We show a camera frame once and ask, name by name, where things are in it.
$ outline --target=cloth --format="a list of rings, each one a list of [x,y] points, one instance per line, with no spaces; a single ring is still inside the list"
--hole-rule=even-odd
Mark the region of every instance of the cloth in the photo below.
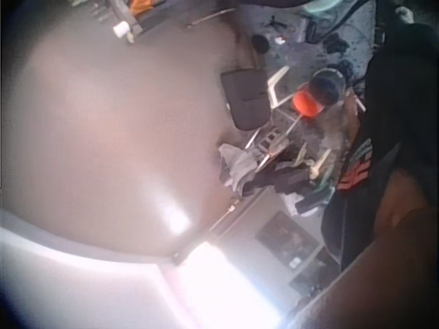
[[[242,195],[242,186],[248,179],[252,178],[254,170],[257,168],[254,156],[250,152],[229,144],[221,145],[219,152],[225,165],[220,178],[222,183],[224,186],[231,186],[233,192]]]
[[[342,270],[371,243],[391,173],[406,170],[438,204],[439,40],[426,25],[395,26],[366,74],[367,112],[349,151],[322,235]]]

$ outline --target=light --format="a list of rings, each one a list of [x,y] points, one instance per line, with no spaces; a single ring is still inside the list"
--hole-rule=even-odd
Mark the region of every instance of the light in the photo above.
[[[112,29],[118,38],[125,36],[130,31],[130,26],[127,22],[122,21]]]
[[[198,246],[178,270],[182,292],[207,329],[270,329],[281,316],[217,248]]]
[[[193,221],[166,182],[148,179],[145,181],[144,193],[145,206],[154,208],[158,218],[174,236],[185,233],[193,225]]]

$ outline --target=white cloth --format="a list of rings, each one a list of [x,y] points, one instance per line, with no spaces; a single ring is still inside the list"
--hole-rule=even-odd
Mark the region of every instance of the white cloth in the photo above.
[[[257,162],[250,152],[243,151],[238,147],[223,144],[219,147],[221,159],[228,169],[229,179],[223,181],[224,186],[231,186],[233,192],[242,194],[242,178],[256,170]]]

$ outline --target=cable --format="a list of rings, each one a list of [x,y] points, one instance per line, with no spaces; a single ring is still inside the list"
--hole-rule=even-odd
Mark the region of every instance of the cable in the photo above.
[[[347,20],[349,20],[349,18],[352,17],[352,15],[354,15],[354,13],[356,13],[356,11],[358,9],[363,7],[363,5],[365,5],[368,2],[369,2],[369,0],[358,0],[357,2],[355,2],[353,4],[353,6],[350,8],[350,10],[343,16],[343,18],[337,24],[335,24],[327,33],[323,34],[323,36],[319,37],[319,39],[317,39],[317,40],[308,40],[307,42],[311,45],[316,45],[318,43],[321,43],[324,39],[326,39],[332,33],[334,33],[339,28],[341,28],[341,26],[343,26],[343,24],[345,24],[345,22],[347,22]]]
[[[349,26],[352,27],[355,31],[358,32],[358,34],[365,40],[367,41],[367,43],[369,44],[369,47],[372,48],[372,42],[370,41],[370,39],[355,25],[352,25],[350,23],[345,23],[344,26]]]

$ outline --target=red stripe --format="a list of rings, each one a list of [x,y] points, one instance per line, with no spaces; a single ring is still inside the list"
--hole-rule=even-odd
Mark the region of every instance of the red stripe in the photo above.
[[[348,190],[353,186],[360,183],[362,180],[365,180],[369,176],[369,172],[360,173],[363,170],[366,170],[370,167],[370,161],[365,162],[361,165],[356,164],[352,170],[345,175],[337,186],[338,190]]]
[[[369,172],[360,173],[354,180],[353,186],[360,183],[362,180],[365,180],[369,176]]]

